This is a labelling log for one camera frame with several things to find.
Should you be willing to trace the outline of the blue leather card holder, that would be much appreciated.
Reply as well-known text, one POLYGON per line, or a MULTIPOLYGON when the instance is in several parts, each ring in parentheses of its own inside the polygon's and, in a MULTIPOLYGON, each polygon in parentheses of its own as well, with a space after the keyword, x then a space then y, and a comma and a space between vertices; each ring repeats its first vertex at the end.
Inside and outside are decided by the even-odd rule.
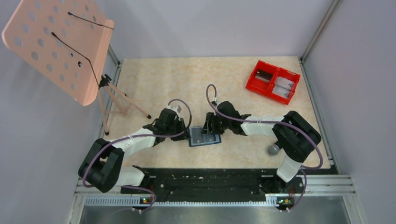
POLYGON ((199 147, 199 146, 207 146, 221 143, 220 135, 213 134, 202 134, 202 127, 190 127, 189 134, 189 146, 190 147, 199 147))

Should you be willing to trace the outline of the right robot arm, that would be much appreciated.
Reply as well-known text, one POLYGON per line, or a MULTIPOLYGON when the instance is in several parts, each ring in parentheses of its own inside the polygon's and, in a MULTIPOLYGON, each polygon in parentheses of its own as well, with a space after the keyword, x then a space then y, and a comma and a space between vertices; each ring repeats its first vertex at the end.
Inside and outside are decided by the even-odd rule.
POLYGON ((296 111, 280 117, 257 117, 241 115, 229 101, 212 101, 210 106, 214 112, 207 113, 203 134, 221 135, 230 130, 236 135, 276 138, 275 145, 285 152, 274 179, 274 187, 279 192, 287 192, 292 187, 292 179, 322 140, 319 132, 296 111))

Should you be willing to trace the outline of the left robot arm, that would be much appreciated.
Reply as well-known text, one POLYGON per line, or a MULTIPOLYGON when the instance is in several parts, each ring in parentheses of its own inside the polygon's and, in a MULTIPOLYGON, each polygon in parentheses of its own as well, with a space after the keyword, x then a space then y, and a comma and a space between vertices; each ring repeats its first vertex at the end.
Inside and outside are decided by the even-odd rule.
POLYGON ((168 106, 153 123, 131 135, 113 141, 103 138, 95 140, 78 170, 83 186, 106 193, 116 185, 125 158, 154 147, 166 138, 172 141, 188 139, 187 127, 180 112, 179 106, 168 106))

